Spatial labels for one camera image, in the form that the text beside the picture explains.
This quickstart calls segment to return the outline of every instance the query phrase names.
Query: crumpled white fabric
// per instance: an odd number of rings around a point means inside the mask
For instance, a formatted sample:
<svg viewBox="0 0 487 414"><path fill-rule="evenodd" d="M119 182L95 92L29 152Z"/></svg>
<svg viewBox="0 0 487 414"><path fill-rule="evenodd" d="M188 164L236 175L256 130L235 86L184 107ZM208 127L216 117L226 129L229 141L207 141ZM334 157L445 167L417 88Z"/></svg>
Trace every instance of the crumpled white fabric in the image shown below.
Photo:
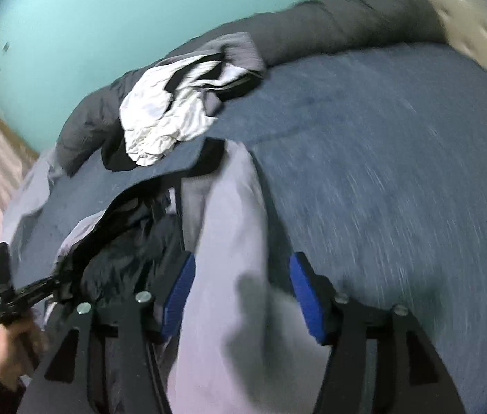
<svg viewBox="0 0 487 414"><path fill-rule="evenodd" d="M248 73L226 63L218 79L198 79L219 61L200 63L178 85L172 106L165 112L173 97L165 91L165 84L177 70L205 56L208 55L150 68L121 103L119 117L125 131L126 153L138 165L152 165L170 152L176 142L191 140L207 131L217 118L207 115L203 92L211 85L218 88Z"/></svg>

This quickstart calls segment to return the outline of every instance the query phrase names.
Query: bolt head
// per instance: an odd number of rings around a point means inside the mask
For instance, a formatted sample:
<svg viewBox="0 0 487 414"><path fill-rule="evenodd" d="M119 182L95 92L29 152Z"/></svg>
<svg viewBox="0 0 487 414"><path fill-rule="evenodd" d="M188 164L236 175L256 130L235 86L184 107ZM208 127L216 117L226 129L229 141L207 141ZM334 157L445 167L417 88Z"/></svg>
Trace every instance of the bolt head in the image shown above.
<svg viewBox="0 0 487 414"><path fill-rule="evenodd" d="M348 294L345 294L345 293L337 293L333 299L338 304L344 305L344 304L348 304L349 303L350 297L349 297Z"/></svg>
<svg viewBox="0 0 487 414"><path fill-rule="evenodd" d="M410 312L410 310L407 307L401 304L395 305L393 311L397 316L407 316L408 313Z"/></svg>
<svg viewBox="0 0 487 414"><path fill-rule="evenodd" d="M92 305L90 305L88 302L83 302L77 305L77 313L79 313L80 315L87 314L91 309Z"/></svg>
<svg viewBox="0 0 487 414"><path fill-rule="evenodd" d="M150 300L151 300L151 293L149 293L148 291L140 291L136 295L136 301L139 304L143 304L144 302L149 302Z"/></svg>

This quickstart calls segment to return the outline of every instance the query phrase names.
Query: bed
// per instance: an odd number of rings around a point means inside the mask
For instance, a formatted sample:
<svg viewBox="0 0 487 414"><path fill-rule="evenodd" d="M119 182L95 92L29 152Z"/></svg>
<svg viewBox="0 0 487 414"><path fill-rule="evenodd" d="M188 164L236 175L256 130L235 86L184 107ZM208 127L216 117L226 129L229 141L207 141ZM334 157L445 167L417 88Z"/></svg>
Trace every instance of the bed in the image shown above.
<svg viewBox="0 0 487 414"><path fill-rule="evenodd" d="M254 157L272 284L291 291L287 259L304 250L316 272L362 303L406 304L467 412L484 414L487 0L430 1L449 45L399 43L277 65L257 89L227 101L207 135L243 142ZM134 183L188 167L202 143L115 173L97 150L58 178L24 238L16 285L50 273L77 222Z"/></svg>

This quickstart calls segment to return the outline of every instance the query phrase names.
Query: wall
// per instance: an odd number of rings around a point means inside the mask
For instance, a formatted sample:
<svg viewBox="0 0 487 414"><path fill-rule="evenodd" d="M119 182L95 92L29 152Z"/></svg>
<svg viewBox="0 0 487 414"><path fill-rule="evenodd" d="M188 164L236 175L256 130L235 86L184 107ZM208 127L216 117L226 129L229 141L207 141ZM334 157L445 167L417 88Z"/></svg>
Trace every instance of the wall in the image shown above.
<svg viewBox="0 0 487 414"><path fill-rule="evenodd" d="M0 0L0 115L53 145L77 103L218 24L299 0Z"/></svg>

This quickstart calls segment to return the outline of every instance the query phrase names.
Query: black metal bracket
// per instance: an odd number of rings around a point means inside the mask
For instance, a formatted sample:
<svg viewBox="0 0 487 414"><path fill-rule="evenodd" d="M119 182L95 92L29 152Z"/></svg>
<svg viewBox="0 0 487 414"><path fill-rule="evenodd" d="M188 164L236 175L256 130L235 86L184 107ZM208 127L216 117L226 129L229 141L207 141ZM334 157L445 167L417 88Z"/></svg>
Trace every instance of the black metal bracket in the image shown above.
<svg viewBox="0 0 487 414"><path fill-rule="evenodd" d="M465 414L435 347L405 306L385 311L337 293L302 252L291 257L290 276L309 332L332 347L314 414L358 412L368 339L377 340L373 413Z"/></svg>
<svg viewBox="0 0 487 414"><path fill-rule="evenodd" d="M385 311L337 293L302 252L289 263L291 281L310 334L332 347L314 414L356 414L366 366L366 341L377 340L375 414L465 414L443 362L410 311ZM52 349L36 368L18 414L95 414L104 411L99 334L120 341L120 376L128 414L171 414L154 344L174 335L195 276L185 253L157 276L154 289L124 303L96 309L82 302L68 317ZM7 245L0 244L0 322L12 322L32 304L69 283L55 275L15 292Z"/></svg>

